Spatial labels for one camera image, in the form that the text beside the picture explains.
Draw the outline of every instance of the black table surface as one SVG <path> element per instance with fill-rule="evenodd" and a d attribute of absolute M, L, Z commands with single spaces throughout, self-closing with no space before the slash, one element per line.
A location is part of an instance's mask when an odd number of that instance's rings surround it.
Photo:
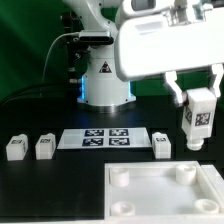
<path fill-rule="evenodd" d="M 224 177 L 224 112 L 217 108 L 212 137 L 200 151 L 186 147 L 182 108 L 168 96 L 138 97 L 133 109 L 100 114 L 77 108 L 63 98 L 18 99 L 0 110 L 0 222 L 104 219 L 104 165 L 156 160 L 152 148 L 56 150 L 52 160 L 35 159 L 40 135 L 53 133 L 57 144 L 64 129 L 146 127 L 168 135 L 171 161 L 213 164 Z M 14 135 L 26 134 L 23 161 L 6 159 Z"/>

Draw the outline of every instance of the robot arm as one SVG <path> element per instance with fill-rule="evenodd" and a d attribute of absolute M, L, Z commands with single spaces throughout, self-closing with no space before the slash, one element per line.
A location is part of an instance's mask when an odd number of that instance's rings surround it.
<path fill-rule="evenodd" d="M 159 13 L 173 4 L 174 0 L 125 0 L 118 9 L 116 26 L 119 29 L 129 19 Z"/>
<path fill-rule="evenodd" d="M 124 19 L 115 42 L 118 77 L 128 81 L 164 74 L 175 103 L 185 104 L 182 128 L 187 146 L 199 150 L 204 138 L 211 136 L 216 101 L 221 95 L 224 9 L 210 11 L 212 5 L 198 0 L 175 0 L 160 10 L 146 7 L 136 11 L 133 2 L 124 0 L 120 9 Z M 208 66 L 213 77 L 210 88 L 183 93 L 175 82 L 177 74 Z"/>
<path fill-rule="evenodd" d="M 68 5 L 80 18 L 84 29 L 89 31 L 106 31 L 110 30 L 112 35 L 116 35 L 116 28 L 113 23 L 101 14 L 102 8 L 118 8 L 121 0 L 62 0 Z"/>

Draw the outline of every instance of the white tray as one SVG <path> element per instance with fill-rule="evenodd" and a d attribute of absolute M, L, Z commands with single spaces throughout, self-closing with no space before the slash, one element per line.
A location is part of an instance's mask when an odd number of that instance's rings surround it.
<path fill-rule="evenodd" d="M 195 184 L 185 186 L 176 182 L 176 167 L 180 164 L 196 167 Z M 115 187 L 111 185 L 110 169 L 117 167 L 129 170 L 128 186 Z M 204 198 L 215 201 L 219 205 L 220 212 L 212 215 L 194 214 L 194 202 Z M 211 165 L 201 167 L 198 162 L 105 165 L 105 220 L 109 222 L 156 223 L 158 221 L 163 224 L 200 223 L 203 220 L 204 223 L 207 223 L 212 219 L 213 223 L 224 223 L 223 199 L 224 181 Z M 111 216 L 111 206 L 122 201 L 134 205 L 134 216 Z"/>

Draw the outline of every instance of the black cable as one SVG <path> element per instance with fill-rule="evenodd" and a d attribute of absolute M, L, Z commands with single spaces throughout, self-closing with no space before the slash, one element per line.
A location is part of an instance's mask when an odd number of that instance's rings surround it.
<path fill-rule="evenodd" d="M 32 85 L 32 86 L 29 86 L 29 87 L 22 88 L 20 90 L 17 90 L 15 92 L 9 94 L 5 98 L 3 98 L 0 101 L 0 107 L 2 105 L 4 105 L 8 100 L 10 100 L 12 98 L 16 98 L 17 96 L 20 96 L 21 94 L 23 94 L 23 93 L 25 93 L 27 91 L 34 90 L 34 89 L 46 88 L 46 87 L 53 87 L 53 86 L 67 86 L 67 83 L 66 82 L 60 82 L 60 83 L 41 83 L 41 84 L 36 84 L 36 85 Z"/>
<path fill-rule="evenodd" d="M 51 90 L 51 91 L 36 91 L 36 92 L 29 92 L 29 93 L 21 93 L 15 96 L 12 96 L 10 98 L 7 98 L 6 100 L 0 102 L 0 107 L 4 106 L 6 103 L 8 103 L 11 100 L 14 100 L 16 98 L 19 98 L 21 96 L 26 96 L 26 95 L 33 95 L 33 94 L 40 94 L 40 93 L 55 93 L 55 92 L 65 92 L 66 89 L 61 89 L 61 90 Z"/>
<path fill-rule="evenodd" d="M 45 81 L 45 76 L 46 76 L 46 70 L 47 70 L 47 65 L 48 65 L 48 61 L 49 61 L 49 58 L 50 58 L 50 55 L 51 55 L 51 52 L 55 46 L 55 44 L 58 42 L 58 40 L 60 40 L 61 38 L 63 37 L 67 37 L 67 36 L 78 36 L 79 33 L 65 33 L 65 34 L 62 34 L 60 35 L 59 37 L 57 37 L 53 43 L 51 44 L 49 50 L 48 50 L 48 53 L 47 53 L 47 57 L 46 57 L 46 60 L 45 60 L 45 63 L 44 63 L 44 70 L 43 70 L 43 75 L 42 75 L 42 79 L 41 79 L 41 82 L 44 83 Z"/>

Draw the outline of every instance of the green backdrop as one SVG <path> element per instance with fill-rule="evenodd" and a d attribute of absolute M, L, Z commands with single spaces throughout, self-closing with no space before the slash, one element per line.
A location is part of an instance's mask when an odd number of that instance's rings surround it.
<path fill-rule="evenodd" d="M 64 32 L 60 15 L 65 11 L 69 8 L 61 0 L 0 0 L 0 98 L 41 82 L 48 49 Z M 103 13 L 113 20 L 115 10 Z M 46 82 L 65 81 L 66 67 L 66 49 L 58 45 L 49 60 Z M 208 86 L 208 81 L 207 72 L 178 76 L 182 89 Z M 137 96 L 168 94 L 159 78 L 134 82 L 132 89 Z"/>

